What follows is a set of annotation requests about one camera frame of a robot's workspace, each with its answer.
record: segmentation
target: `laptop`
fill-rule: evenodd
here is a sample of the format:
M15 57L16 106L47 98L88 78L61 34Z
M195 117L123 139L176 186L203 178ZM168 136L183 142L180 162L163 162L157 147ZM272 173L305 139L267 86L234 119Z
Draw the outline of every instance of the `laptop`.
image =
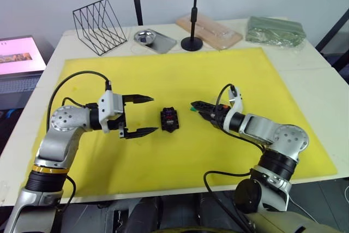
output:
M25 107L45 68L32 36L0 39L0 110Z

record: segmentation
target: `round black base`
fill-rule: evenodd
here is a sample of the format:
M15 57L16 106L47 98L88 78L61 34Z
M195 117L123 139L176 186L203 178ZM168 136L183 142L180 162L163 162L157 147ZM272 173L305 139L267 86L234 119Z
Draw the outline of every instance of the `round black base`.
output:
M193 40L191 37L183 38L180 45L183 49L187 51L197 51L202 48L202 40L200 38L194 38Z

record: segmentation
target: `pink screen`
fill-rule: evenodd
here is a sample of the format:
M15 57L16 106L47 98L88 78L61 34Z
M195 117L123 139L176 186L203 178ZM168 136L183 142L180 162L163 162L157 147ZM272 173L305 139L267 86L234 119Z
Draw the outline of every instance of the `pink screen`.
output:
M42 71L45 68L33 38L0 40L0 75Z

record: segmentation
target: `green component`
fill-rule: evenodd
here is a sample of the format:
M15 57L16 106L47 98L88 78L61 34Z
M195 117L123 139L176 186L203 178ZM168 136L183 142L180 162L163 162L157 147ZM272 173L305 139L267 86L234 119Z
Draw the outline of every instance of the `green component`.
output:
M268 45L295 47L306 35L301 23L252 16L247 24L246 41Z

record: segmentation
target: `round metal bowl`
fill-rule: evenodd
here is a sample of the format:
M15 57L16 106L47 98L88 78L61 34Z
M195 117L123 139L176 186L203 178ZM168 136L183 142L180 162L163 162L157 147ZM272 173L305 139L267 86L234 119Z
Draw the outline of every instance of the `round metal bowl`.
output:
M154 42L157 35L150 30L142 30L135 34L135 40L141 45L149 45Z

